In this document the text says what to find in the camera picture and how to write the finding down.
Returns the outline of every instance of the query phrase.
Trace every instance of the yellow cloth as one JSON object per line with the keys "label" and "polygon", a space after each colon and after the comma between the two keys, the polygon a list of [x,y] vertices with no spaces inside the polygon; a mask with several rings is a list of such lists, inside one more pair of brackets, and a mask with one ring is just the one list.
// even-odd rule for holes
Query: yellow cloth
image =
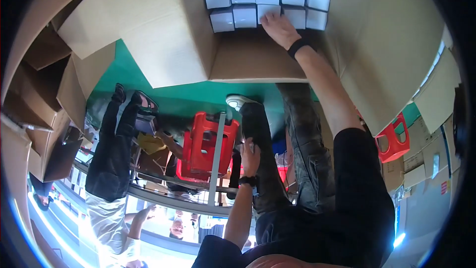
{"label": "yellow cloth", "polygon": [[142,148],[147,154],[151,155],[159,150],[164,150],[167,146],[161,139],[156,138],[149,134],[139,133],[137,137],[139,147]]}

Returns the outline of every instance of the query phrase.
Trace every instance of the black hair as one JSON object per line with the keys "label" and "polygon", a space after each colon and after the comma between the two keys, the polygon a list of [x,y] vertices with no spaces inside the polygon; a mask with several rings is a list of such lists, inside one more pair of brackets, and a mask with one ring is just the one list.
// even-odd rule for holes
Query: black hair
{"label": "black hair", "polygon": [[50,208],[50,199],[48,199],[48,204],[46,204],[46,206],[43,205],[43,202],[39,199],[38,194],[33,194],[33,199],[42,211],[47,212],[48,208]]}
{"label": "black hair", "polygon": [[183,237],[179,238],[178,236],[175,236],[174,234],[172,234],[172,232],[170,232],[169,237],[174,238],[174,239],[178,239],[178,240],[183,240]]}

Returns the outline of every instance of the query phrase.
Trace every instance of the sandal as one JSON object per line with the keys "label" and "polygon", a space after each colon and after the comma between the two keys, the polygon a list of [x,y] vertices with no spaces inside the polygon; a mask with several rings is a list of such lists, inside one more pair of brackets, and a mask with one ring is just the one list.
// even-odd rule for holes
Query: sandal
{"label": "sandal", "polygon": [[152,112],[158,112],[158,104],[156,102],[154,102],[151,98],[149,98],[144,92],[142,92],[140,90],[136,90],[136,92],[138,94],[140,94],[140,96],[144,97],[147,100],[147,107],[144,107],[141,104],[142,108],[148,108]]}

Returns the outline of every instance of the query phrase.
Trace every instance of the white shoe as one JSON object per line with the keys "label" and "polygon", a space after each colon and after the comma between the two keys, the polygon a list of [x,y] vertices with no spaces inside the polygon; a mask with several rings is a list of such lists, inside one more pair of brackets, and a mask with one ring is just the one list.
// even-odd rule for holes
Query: white shoe
{"label": "white shoe", "polygon": [[235,110],[237,110],[238,112],[240,111],[241,107],[245,104],[245,103],[257,103],[257,104],[260,104],[259,102],[257,101],[254,101],[252,99],[249,99],[245,96],[241,96],[241,95],[229,95],[227,96],[227,98],[225,99],[225,102],[232,108],[234,108]]}

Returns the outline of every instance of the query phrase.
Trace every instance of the person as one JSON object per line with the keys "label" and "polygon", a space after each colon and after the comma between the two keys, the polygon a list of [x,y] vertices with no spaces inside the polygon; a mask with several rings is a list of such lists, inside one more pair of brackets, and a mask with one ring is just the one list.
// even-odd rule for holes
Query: person
{"label": "person", "polygon": [[50,197],[53,182],[41,182],[32,173],[30,173],[30,182],[33,186],[33,199],[38,208],[45,212],[48,211],[50,203],[53,202],[53,198]]}
{"label": "person", "polygon": [[183,212],[181,210],[175,211],[175,219],[170,226],[170,238],[183,240],[185,228],[198,228],[199,215],[196,213]]}
{"label": "person", "polygon": [[[296,205],[279,179],[263,105],[243,96],[228,97],[227,103],[242,115],[246,178],[241,179],[224,238],[206,236],[192,267],[380,267],[393,250],[395,211],[374,140],[333,69],[289,20],[266,14],[261,22],[295,57],[319,98],[334,137],[335,170],[322,143],[308,84],[277,84],[294,154]],[[252,204],[258,245],[241,253]]]}
{"label": "person", "polygon": [[99,143],[86,177],[86,206],[93,233],[108,253],[127,268],[147,267],[140,258],[142,225],[153,216],[154,205],[138,213],[125,212],[130,155],[135,122],[141,107],[157,109],[149,97],[135,91],[116,129],[119,106],[126,101],[124,87],[116,84],[101,128]]}

